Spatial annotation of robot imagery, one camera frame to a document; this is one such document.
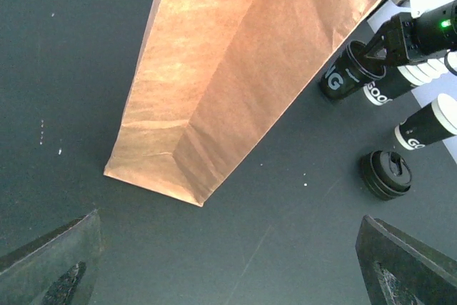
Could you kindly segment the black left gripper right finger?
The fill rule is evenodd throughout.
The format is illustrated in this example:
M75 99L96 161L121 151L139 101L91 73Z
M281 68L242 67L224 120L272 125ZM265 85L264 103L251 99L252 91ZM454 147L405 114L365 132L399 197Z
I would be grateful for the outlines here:
M371 304L455 304L456 260L364 216L356 254Z

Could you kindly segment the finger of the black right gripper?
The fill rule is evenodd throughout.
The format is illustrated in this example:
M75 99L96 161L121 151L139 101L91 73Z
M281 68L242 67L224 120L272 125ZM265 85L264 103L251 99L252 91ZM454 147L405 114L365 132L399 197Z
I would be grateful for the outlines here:
M390 66L391 45L386 32L376 32L362 50L363 65L374 68Z

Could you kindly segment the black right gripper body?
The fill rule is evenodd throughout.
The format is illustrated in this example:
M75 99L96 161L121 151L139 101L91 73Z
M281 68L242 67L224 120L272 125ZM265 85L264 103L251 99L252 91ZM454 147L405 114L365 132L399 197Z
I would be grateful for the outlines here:
M378 30L381 48L386 51L381 63L386 66L419 64L441 58L456 50L456 2L427 11L417 18L401 12Z

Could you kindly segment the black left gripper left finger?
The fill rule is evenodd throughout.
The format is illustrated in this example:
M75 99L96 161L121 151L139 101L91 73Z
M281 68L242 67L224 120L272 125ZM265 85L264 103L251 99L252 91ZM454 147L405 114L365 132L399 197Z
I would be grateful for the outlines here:
M93 210L1 257L1 303L88 304L102 252Z

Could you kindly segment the brown paper bag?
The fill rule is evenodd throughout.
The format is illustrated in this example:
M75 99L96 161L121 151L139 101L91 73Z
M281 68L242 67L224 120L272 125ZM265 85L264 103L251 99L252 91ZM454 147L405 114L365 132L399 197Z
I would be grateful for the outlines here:
M104 175L202 206L381 0L153 0Z

